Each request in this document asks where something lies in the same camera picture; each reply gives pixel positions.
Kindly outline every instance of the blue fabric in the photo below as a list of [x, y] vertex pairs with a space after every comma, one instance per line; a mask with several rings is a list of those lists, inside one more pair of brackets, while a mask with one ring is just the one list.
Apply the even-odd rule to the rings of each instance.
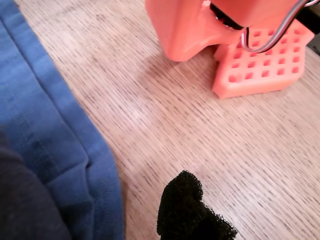
[[0, 0], [0, 128], [73, 239], [124, 239], [112, 152], [12, 0]]

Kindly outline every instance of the black sponge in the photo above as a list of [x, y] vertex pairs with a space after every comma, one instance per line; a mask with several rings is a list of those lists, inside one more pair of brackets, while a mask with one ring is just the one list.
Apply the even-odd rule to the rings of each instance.
[[233, 240], [237, 230], [202, 202], [201, 182], [182, 171], [164, 188], [156, 231], [161, 240]]

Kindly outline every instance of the wood grain surface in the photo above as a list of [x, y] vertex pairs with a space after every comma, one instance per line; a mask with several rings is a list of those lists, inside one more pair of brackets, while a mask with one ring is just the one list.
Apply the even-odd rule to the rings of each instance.
[[126, 239], [158, 240], [165, 185], [182, 170], [237, 240], [320, 240], [320, 57], [281, 92], [219, 100], [214, 47], [166, 59], [143, 0], [18, 0], [116, 156]]

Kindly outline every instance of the metal wire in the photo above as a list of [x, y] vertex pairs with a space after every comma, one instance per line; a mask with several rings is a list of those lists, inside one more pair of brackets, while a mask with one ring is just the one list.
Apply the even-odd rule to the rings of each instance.
[[275, 34], [269, 39], [269, 41], [265, 45], [263, 45], [257, 49], [253, 49], [253, 48], [249, 47], [249, 28], [247, 27], [241, 35], [242, 47], [250, 53], [257, 53], [257, 54], [264, 53], [264, 52], [270, 50], [282, 38], [282, 36], [285, 34], [287, 29], [289, 28], [289, 26], [293, 22], [293, 20], [296, 18], [298, 13], [302, 10], [302, 8], [313, 6], [315, 4], [318, 4], [319, 2], [320, 2], [320, 0], [312, 0], [310, 2], [309, 2], [309, 0], [299, 0], [290, 9], [289, 13], [283, 19], [282, 23], [280, 24], [280, 26], [277, 29], [277, 31], [275, 32]]

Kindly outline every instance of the orange plastic object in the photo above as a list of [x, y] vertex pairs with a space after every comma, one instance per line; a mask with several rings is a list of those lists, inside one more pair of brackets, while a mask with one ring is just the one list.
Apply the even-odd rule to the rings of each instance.
[[243, 27], [288, 13], [297, 0], [211, 0], [224, 14]]
[[210, 45], [236, 43], [242, 30], [216, 19], [210, 3], [243, 27], [283, 19], [296, 0], [145, 0], [145, 8], [166, 56], [187, 61]]
[[[251, 46], [264, 44], [274, 30], [251, 28]], [[300, 78], [305, 68], [305, 49], [314, 34], [295, 20], [280, 42], [265, 53], [250, 53], [240, 44], [220, 45], [212, 90], [220, 98], [267, 93], [286, 88]]]
[[187, 61], [207, 46], [238, 41], [242, 31], [218, 21], [209, 5], [210, 1], [203, 0], [145, 1], [146, 11], [169, 59]]

